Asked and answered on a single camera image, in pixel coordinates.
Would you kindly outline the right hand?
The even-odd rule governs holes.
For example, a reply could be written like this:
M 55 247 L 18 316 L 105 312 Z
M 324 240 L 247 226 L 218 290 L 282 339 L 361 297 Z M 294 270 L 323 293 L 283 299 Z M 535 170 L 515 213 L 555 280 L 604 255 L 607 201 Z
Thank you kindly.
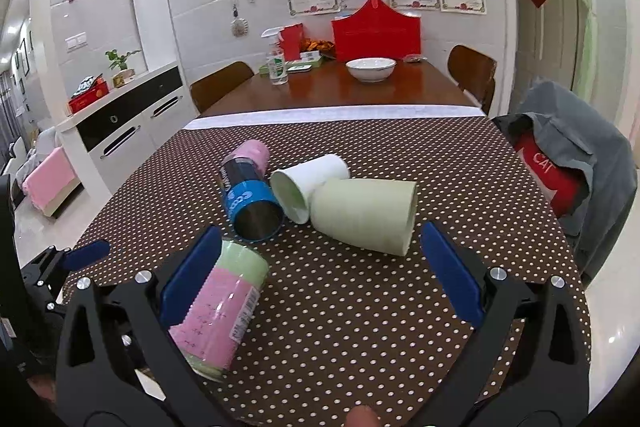
M 353 407 L 346 415 L 345 427 L 380 427 L 378 414 L 366 405 Z

